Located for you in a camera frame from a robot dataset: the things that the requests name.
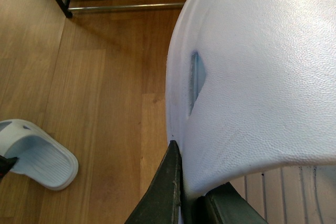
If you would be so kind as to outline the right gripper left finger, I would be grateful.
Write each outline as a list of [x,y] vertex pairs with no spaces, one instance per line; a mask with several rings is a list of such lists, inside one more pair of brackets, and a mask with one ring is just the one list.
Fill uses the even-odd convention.
[[126,223],[178,223],[181,171],[180,150],[176,141],[170,141],[146,193]]

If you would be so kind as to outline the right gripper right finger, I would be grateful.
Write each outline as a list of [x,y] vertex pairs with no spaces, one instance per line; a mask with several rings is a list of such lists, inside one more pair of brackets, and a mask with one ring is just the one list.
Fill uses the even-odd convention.
[[236,191],[231,183],[205,195],[207,223],[266,223],[267,221]]

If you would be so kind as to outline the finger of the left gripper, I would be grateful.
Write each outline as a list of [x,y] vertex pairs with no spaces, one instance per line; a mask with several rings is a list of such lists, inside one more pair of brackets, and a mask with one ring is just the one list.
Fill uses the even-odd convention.
[[14,167],[17,161],[18,157],[6,158],[0,156],[0,181],[2,181],[4,176]]

